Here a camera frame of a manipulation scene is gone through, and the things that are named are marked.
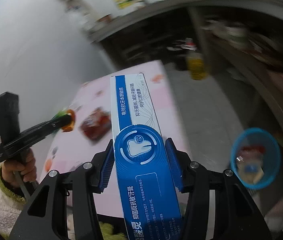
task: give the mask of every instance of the blue and white box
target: blue and white box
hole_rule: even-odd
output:
[[[182,218],[144,74],[111,77],[115,166],[130,240],[177,240]]]

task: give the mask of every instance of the blue basket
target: blue basket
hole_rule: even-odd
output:
[[[264,176],[256,184],[248,184],[239,177],[236,165],[237,152],[243,146],[261,145],[265,147],[265,154],[263,159]],[[236,176],[240,179],[242,184],[250,189],[261,189],[267,187],[275,179],[281,163],[281,154],[277,141],[267,131],[260,128],[246,129],[235,141],[230,157],[230,166]]]

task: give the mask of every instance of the human hand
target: human hand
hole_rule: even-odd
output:
[[[23,165],[15,160],[6,160],[2,164],[2,176],[3,180],[8,182],[14,188],[19,187],[14,171],[20,171],[20,174],[24,176],[24,182],[33,182],[37,178],[37,168],[35,166],[35,158],[33,151],[29,149],[26,157],[26,165]]]

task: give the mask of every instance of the pink tablecloth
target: pink tablecloth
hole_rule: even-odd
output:
[[[163,139],[171,137],[178,150],[189,152],[179,112],[175,106],[163,65],[161,61],[152,61],[82,85],[71,105],[72,109],[79,109],[76,113],[75,129],[72,132],[59,131],[56,134],[47,156],[47,160],[52,159],[54,150],[55,155],[49,170],[58,170],[60,173],[71,171],[81,163],[91,161],[95,153],[106,149],[109,140],[112,139],[111,130],[94,144],[78,128],[96,107],[101,106],[105,111],[110,112],[110,77],[112,75],[136,73],[145,75]],[[46,174],[47,169],[44,167],[40,181]],[[123,217],[115,167],[108,187],[102,194],[95,194],[94,199],[98,214]]]

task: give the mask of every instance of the silver bolt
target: silver bolt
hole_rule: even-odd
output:
[[[57,175],[57,171],[55,171],[55,170],[49,171],[50,177],[55,177],[56,175]]]
[[[233,176],[233,171],[232,170],[225,170],[225,174],[226,174],[226,176],[228,176],[228,177],[231,177],[231,176]]]
[[[86,170],[90,169],[91,167],[92,167],[92,163],[84,163],[83,164],[83,168],[86,169]]]
[[[191,168],[193,168],[193,169],[197,169],[197,168],[199,167],[199,163],[197,163],[197,162],[191,162],[191,163],[189,164],[189,166],[190,166]]]

